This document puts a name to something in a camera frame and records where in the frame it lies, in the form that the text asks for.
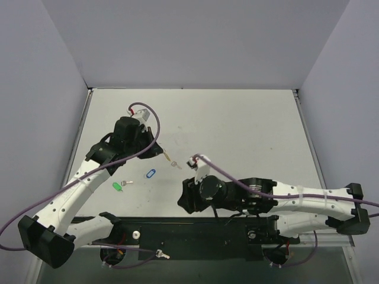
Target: screw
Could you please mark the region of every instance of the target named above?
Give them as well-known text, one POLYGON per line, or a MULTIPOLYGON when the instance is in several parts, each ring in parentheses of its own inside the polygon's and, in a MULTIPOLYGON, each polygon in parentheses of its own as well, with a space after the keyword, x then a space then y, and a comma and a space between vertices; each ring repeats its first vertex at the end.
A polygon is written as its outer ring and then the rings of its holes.
POLYGON ((253 239, 253 238, 256 237, 256 234, 254 233, 254 231, 249 231, 249 232, 248 232, 248 237, 249 237, 250 239, 253 239))
POLYGON ((138 231, 134 231, 132 236, 133 236, 133 239, 138 240, 141 236, 141 233, 138 231))

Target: purple cable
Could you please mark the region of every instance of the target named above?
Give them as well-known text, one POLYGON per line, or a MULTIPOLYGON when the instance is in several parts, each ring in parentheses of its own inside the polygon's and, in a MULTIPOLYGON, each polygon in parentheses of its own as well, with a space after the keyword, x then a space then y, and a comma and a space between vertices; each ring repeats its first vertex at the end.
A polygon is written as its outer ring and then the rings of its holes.
MULTIPOLYGON (((90 175, 93 175, 94 173, 98 172, 99 170, 102 170, 102 169, 106 169, 108 167, 111 167, 111 166, 114 166, 116 164, 121 164, 121 163, 124 163, 132 158, 135 158, 141 154, 143 154, 144 152, 148 151, 148 149, 150 149, 154 143, 157 141, 158 137, 159 137, 159 133, 160 133, 160 121, 159 121, 159 118, 158 118, 158 115, 156 114, 156 112, 154 111, 154 109, 152 109, 150 106, 142 103, 142 102, 134 102, 132 103, 128 109, 131 109, 133 106, 135 105, 141 105, 145 108, 147 108, 149 111, 152 112, 152 114, 154 115, 155 119, 156 119, 156 123, 157 123, 157 131, 156 131, 156 135, 155 135, 155 138, 154 140, 143 150, 139 151, 138 153, 134 154, 134 155, 131 155, 129 157, 126 157, 126 158, 123 158, 121 160, 118 160, 118 161, 114 161, 114 162, 111 162, 111 163, 108 163, 108 164, 104 164, 100 167, 98 167, 97 169, 94 169, 88 173, 86 173, 85 175, 82 175, 79 179, 85 179, 86 177, 90 176, 90 175)), ((54 198, 55 196, 57 196, 58 194, 62 193, 63 191, 66 191, 68 190, 71 186, 74 186, 76 185, 78 182, 79 182, 79 179, 76 179, 74 180, 73 182, 69 183, 68 185, 65 185, 63 188, 61 188, 61 190, 57 191, 56 193, 42 199, 41 201, 38 201, 36 202, 35 204, 32 204, 30 205, 29 207, 25 208, 24 210, 20 211, 19 213, 17 213, 15 216, 13 216, 7 223, 5 223, 4 226, 2 226, 2 228, 0 229, 0 236, 2 235, 2 233, 5 231, 5 229, 8 228, 8 226, 10 224, 12 224, 18 217, 22 216, 22 214, 25 214, 26 212, 28 212, 29 210, 37 207, 38 205, 42 204, 42 203, 45 203, 49 200, 51 200, 52 198, 54 198)), ((8 251, 23 251, 23 250, 26 250, 25 248, 23 247, 17 247, 17 248, 14 248, 14 247, 5 247, 3 246, 2 244, 0 244, 0 249, 2 250, 8 250, 8 251)))
POLYGON ((316 251, 317 251, 317 248, 319 247, 319 240, 317 238, 317 234, 316 234, 316 231, 313 231, 313 234, 314 234, 314 248, 312 250, 312 252, 305 258, 303 259, 302 261, 300 262, 295 262, 295 263, 290 263, 290 264, 283 264, 283 265, 278 265, 276 263, 273 263, 267 256, 265 256, 265 258, 272 263, 273 266, 276 266, 276 267, 281 267, 281 268, 286 268, 286 267, 294 267, 294 266, 298 266, 298 265, 302 265, 304 264, 305 262, 309 261, 315 254, 316 254, 316 251))
POLYGON ((155 258, 155 256, 156 256, 156 252, 155 251, 153 251, 153 250, 145 250, 143 248, 126 247, 126 246, 121 246, 121 245, 116 245, 116 244, 104 244, 104 243, 98 243, 98 242, 93 242, 92 244, 99 245, 99 246, 106 246, 106 247, 114 247, 115 249, 123 249, 123 250, 132 250, 132 251, 141 251, 141 252, 152 253, 152 255, 150 257, 148 257, 147 259, 143 260, 142 262, 138 262, 138 263, 131 264, 131 265, 126 265, 126 266, 115 266, 115 265, 112 265, 111 268, 113 268, 113 269, 135 268, 135 267, 141 266, 141 265, 143 265, 145 263, 148 263, 149 261, 153 260, 155 258))
MULTIPOLYGON (((203 158, 202 156, 200 156, 200 154, 196 154, 196 155, 194 155, 194 157, 199 158, 205 164, 207 164, 208 166, 210 166, 212 169, 214 169, 215 171, 221 173, 223 176, 227 177, 232 182, 234 182, 235 184, 237 184, 238 186, 240 186, 241 188, 243 188, 244 190, 246 190, 248 192, 254 193, 254 194, 262 196, 262 197, 275 198, 275 199, 294 199, 294 198, 299 198, 300 197, 299 194, 295 194, 295 195, 273 195, 273 194, 268 194, 268 193, 263 193, 263 192, 260 192, 260 191, 256 191, 254 189, 251 189, 247 185, 244 185, 242 182, 240 182, 239 180, 237 180, 236 178, 234 178, 233 176, 231 176, 230 174, 228 174, 227 172, 225 172, 221 168, 217 167, 214 163, 206 160, 205 158, 203 158)), ((325 199, 325 196, 321 195, 321 194, 306 193, 306 194, 303 194, 303 198, 305 198, 305 197, 325 199)), ((374 206, 374 207, 379 207, 378 203, 371 202, 371 201, 360 200, 360 199, 347 198, 347 197, 341 197, 341 196, 330 196, 330 195, 326 196, 326 198, 327 199, 334 199, 334 200, 348 201, 348 202, 356 202, 356 203, 359 203, 359 204, 366 204, 366 205, 371 205, 371 206, 374 206)), ((376 216, 379 216, 379 214, 372 214, 370 216, 371 217, 376 217, 376 216)))

